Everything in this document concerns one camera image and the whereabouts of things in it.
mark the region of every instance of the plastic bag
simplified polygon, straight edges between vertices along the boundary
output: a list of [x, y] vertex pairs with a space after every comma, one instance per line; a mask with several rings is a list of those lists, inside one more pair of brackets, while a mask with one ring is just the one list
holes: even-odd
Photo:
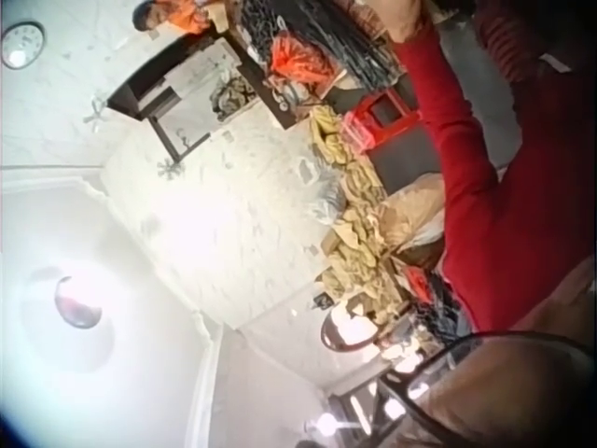
[[287, 32], [273, 39], [271, 71], [303, 84], [325, 83], [334, 77], [329, 59], [319, 48], [304, 44]]

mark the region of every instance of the clock face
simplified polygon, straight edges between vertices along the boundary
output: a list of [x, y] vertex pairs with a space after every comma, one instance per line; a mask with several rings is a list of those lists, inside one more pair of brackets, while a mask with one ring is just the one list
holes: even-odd
[[17, 23], [2, 35], [2, 63], [13, 70], [25, 68], [39, 57], [45, 43], [46, 36], [39, 23]]

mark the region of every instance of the ceiling light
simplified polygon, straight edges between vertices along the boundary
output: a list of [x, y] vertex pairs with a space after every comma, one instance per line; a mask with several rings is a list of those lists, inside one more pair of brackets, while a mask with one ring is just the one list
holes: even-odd
[[315, 423], [315, 427], [324, 437], [332, 437], [338, 431], [340, 424], [336, 417], [331, 413], [324, 413], [319, 419], [317, 423]]

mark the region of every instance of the person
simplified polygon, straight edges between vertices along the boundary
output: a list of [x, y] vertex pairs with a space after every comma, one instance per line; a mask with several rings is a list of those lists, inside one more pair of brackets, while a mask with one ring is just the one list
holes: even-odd
[[474, 329], [509, 329], [594, 253], [593, 61], [564, 63], [561, 73], [542, 61], [548, 49], [505, 1], [478, 2], [479, 40], [510, 82], [521, 127], [499, 182], [423, 0], [368, 4], [395, 41], [439, 154], [443, 272]]
[[132, 25], [137, 31], [151, 31], [158, 25], [169, 22], [187, 33], [199, 35], [208, 30], [212, 23], [204, 7], [210, 0], [196, 3], [195, 0], [146, 0], [132, 13]]
[[408, 409], [387, 446], [593, 446], [594, 397], [583, 400], [595, 367], [592, 61], [542, 62], [551, 49], [504, 2], [478, 5], [479, 41], [510, 81], [522, 132], [498, 183], [422, 1], [368, 3], [396, 42], [439, 152], [444, 271], [477, 330], [514, 336], [472, 347], [417, 399], [417, 412]]
[[581, 262], [513, 328], [565, 338], [593, 358], [578, 362], [565, 347], [532, 340], [485, 343], [417, 402], [423, 413], [470, 443], [444, 441], [409, 413], [392, 434], [391, 446], [594, 446], [594, 263], [594, 257]]

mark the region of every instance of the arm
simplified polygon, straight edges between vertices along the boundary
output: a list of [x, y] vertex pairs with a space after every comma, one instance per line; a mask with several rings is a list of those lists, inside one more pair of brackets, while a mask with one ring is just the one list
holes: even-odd
[[446, 184], [446, 236], [484, 227], [491, 218], [497, 175], [487, 155], [483, 131], [473, 117], [456, 75], [431, 25], [396, 44], [407, 67], [427, 131], [439, 153]]

